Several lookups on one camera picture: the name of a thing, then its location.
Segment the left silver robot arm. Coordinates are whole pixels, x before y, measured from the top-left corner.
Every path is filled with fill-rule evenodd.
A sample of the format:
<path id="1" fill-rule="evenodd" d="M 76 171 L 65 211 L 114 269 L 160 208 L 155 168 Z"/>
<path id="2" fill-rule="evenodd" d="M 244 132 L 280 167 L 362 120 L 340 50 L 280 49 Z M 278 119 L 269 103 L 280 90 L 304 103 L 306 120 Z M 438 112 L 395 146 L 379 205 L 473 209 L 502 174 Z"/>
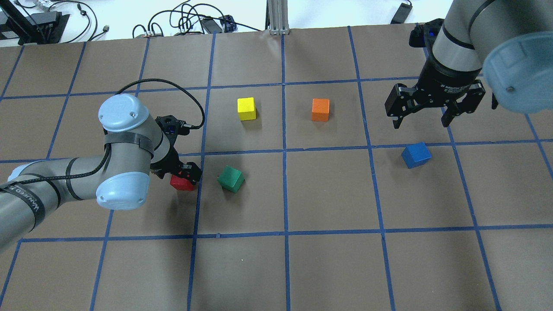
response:
<path id="1" fill-rule="evenodd" d="M 16 167 L 1 184 L 1 250 L 36 229 L 61 205 L 95 200 L 108 210 L 134 210 L 147 201 L 150 174 L 195 185 L 202 170 L 180 161 L 174 143 L 196 126 L 173 116 L 152 118 L 136 96 L 109 97 L 98 111 L 103 154 Z"/>

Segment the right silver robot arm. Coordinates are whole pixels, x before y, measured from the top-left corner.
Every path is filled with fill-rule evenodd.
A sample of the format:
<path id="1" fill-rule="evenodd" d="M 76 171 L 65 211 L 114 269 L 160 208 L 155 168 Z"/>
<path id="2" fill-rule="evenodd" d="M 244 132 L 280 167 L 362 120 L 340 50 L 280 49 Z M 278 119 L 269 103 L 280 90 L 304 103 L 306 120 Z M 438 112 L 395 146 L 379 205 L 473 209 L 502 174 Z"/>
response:
<path id="1" fill-rule="evenodd" d="M 472 114 L 486 94 L 492 109 L 518 114 L 551 110 L 552 2 L 550 0 L 454 0 L 445 19 L 413 28 L 409 45 L 428 56 L 417 83 L 397 83 L 385 113 L 398 129 L 425 108 L 445 108 L 444 127 Z"/>

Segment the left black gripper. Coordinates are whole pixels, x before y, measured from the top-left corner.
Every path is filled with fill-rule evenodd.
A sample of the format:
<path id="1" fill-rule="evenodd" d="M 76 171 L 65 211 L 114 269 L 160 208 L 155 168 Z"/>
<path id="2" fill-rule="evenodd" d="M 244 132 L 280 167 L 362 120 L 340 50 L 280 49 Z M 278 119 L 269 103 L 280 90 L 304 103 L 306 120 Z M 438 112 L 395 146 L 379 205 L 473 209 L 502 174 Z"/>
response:
<path id="1" fill-rule="evenodd" d="M 172 174 L 197 185 L 202 177 L 202 169 L 196 163 L 182 163 L 174 148 L 177 137 L 187 136 L 191 126 L 173 115 L 156 117 L 155 121 L 162 131 L 162 139 L 154 149 L 150 172 L 159 178 Z"/>

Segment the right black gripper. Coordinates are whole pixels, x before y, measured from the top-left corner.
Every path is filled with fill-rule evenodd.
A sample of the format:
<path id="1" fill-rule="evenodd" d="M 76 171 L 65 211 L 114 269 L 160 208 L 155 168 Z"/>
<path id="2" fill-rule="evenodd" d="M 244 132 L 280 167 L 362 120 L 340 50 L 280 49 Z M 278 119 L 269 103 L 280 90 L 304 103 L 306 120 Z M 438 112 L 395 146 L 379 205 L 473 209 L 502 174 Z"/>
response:
<path id="1" fill-rule="evenodd" d="M 459 71 L 429 58 L 423 66 L 414 87 L 396 83 L 385 101 L 385 112 L 393 118 L 393 127 L 399 129 L 403 119 L 423 108 L 446 106 L 441 118 L 449 127 L 455 117 L 472 114 L 486 94 L 479 70 Z"/>

